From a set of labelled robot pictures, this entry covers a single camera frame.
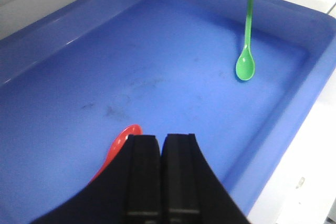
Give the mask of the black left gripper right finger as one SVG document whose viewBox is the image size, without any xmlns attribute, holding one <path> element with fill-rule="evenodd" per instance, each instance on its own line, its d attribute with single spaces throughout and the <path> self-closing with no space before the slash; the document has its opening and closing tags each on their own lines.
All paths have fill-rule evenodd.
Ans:
<svg viewBox="0 0 336 224">
<path fill-rule="evenodd" d="M 161 156 L 163 223 L 248 223 L 194 134 L 168 134 Z"/>
</svg>

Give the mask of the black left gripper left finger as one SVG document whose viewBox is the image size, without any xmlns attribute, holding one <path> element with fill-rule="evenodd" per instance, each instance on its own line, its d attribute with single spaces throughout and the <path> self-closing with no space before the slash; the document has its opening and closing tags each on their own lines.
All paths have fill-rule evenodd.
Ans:
<svg viewBox="0 0 336 224">
<path fill-rule="evenodd" d="M 34 223 L 160 223 L 160 148 L 153 135 L 129 135 L 104 171 Z"/>
</svg>

